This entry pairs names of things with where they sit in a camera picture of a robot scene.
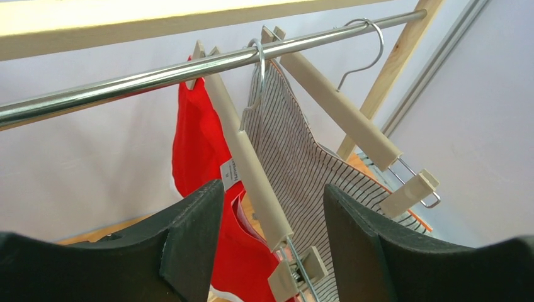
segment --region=wooden beam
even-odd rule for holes
[[[388,0],[40,0],[0,3],[0,60],[382,1]]]
[[[426,17],[422,20],[412,21],[404,27],[371,91],[361,105],[360,111],[369,120],[372,120],[377,114],[444,2],[445,0],[419,0],[415,10],[425,9]],[[355,147],[356,143],[345,135],[338,148],[338,155],[346,160]]]

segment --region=red cloth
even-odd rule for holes
[[[220,166],[231,155],[203,79],[191,91],[185,83],[179,85],[178,106],[173,177],[180,194],[187,196],[206,182],[220,179]],[[244,302],[274,302],[267,278],[279,260],[264,241],[255,238],[257,234],[241,227],[248,224],[237,216],[243,195],[241,181],[226,192],[212,286]]]

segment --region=striped cloth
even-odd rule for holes
[[[322,207],[324,185],[341,188],[381,214],[379,204],[390,192],[315,141],[276,61],[267,61],[265,81],[261,105],[243,114],[245,130],[293,227],[297,252],[300,254],[315,245],[328,269],[329,275],[315,285],[320,301],[338,301]],[[259,67],[254,71],[252,83],[249,106],[259,93]],[[408,212],[394,220],[417,232],[428,233]]]

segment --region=clothing tag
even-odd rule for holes
[[[220,176],[225,192],[241,180],[237,173],[236,162],[233,159],[228,160],[220,166]]]

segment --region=black foam pad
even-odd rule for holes
[[[0,233],[0,300],[205,302],[223,200],[222,182],[209,182],[95,243]]]
[[[534,301],[534,237],[473,249],[366,208],[327,185],[324,211],[340,301]]]

